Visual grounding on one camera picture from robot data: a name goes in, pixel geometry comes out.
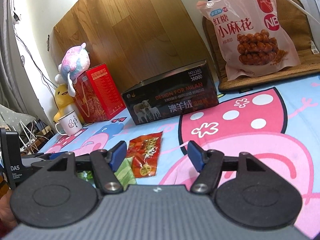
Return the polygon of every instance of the white polka dot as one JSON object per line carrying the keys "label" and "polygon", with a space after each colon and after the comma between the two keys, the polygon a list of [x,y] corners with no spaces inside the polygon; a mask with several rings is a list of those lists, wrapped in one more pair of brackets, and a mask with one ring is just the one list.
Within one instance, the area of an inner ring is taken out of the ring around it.
{"label": "white polka dot", "polygon": [[263,127],[265,127],[267,124],[266,120],[262,119],[262,118],[258,118],[255,119],[251,122],[251,127],[253,129],[261,129]]}
{"label": "white polka dot", "polygon": [[204,115],[203,112],[194,113],[192,116],[190,116],[190,120],[197,120],[201,118]]}
{"label": "white polka dot", "polygon": [[236,119],[239,116],[239,112],[237,110],[230,110],[228,112],[225,112],[222,116],[224,120],[233,120]]}
{"label": "white polka dot", "polygon": [[77,132],[75,135],[74,135],[74,137],[77,137],[78,135],[80,135],[81,133],[82,133],[83,131],[79,131],[79,132]]}
{"label": "white polka dot", "polygon": [[270,104],[273,101],[273,96],[268,94],[262,94],[254,97],[252,99],[252,103],[254,103],[257,106],[263,106]]}

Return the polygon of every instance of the wooden board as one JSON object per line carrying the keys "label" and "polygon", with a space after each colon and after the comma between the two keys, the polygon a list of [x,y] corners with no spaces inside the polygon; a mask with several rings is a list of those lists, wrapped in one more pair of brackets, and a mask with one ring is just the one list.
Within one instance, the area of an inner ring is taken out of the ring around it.
{"label": "wooden board", "polygon": [[106,63],[120,92],[202,59],[216,76],[181,0],[79,0],[52,35],[57,65],[70,47],[86,42],[91,66]]}

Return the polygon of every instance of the pink flower print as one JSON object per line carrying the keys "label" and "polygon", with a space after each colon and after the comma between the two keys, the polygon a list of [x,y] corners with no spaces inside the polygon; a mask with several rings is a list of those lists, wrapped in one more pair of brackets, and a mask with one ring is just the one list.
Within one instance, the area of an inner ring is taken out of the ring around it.
{"label": "pink flower print", "polygon": [[168,123],[168,124],[164,124],[164,125],[161,125],[157,131],[161,131],[163,130],[164,133],[167,133],[167,132],[171,132],[175,126],[179,124],[179,123]]}
{"label": "pink flower print", "polygon": [[202,138],[204,135],[213,135],[219,131],[218,128],[216,128],[219,124],[217,122],[211,122],[207,123],[204,122],[200,128],[194,128],[191,131],[191,134],[198,135],[199,138]]}
{"label": "pink flower print", "polygon": [[246,104],[250,103],[246,98],[236,100],[234,106],[238,106],[239,108],[244,108]]}

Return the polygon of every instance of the pink and blue plush toy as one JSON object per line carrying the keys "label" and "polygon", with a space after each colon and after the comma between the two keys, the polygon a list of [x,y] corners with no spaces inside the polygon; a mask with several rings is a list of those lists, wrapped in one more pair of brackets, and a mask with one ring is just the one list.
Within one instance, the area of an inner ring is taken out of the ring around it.
{"label": "pink and blue plush toy", "polygon": [[57,84],[68,85],[68,93],[72,97],[75,97],[76,95],[73,84],[76,84],[78,76],[88,70],[90,66],[88,52],[84,49],[85,45],[85,43],[82,43],[81,46],[75,46],[68,49],[63,57],[62,63],[58,66],[60,74],[57,74],[55,77],[55,82]]}

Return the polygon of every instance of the pink snack bag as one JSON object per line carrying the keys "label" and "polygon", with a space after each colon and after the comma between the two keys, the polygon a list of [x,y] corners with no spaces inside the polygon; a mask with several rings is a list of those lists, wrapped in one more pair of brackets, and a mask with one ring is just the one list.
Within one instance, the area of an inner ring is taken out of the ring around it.
{"label": "pink snack bag", "polygon": [[199,1],[197,8],[214,25],[228,80],[300,64],[292,40],[278,22],[276,0]]}

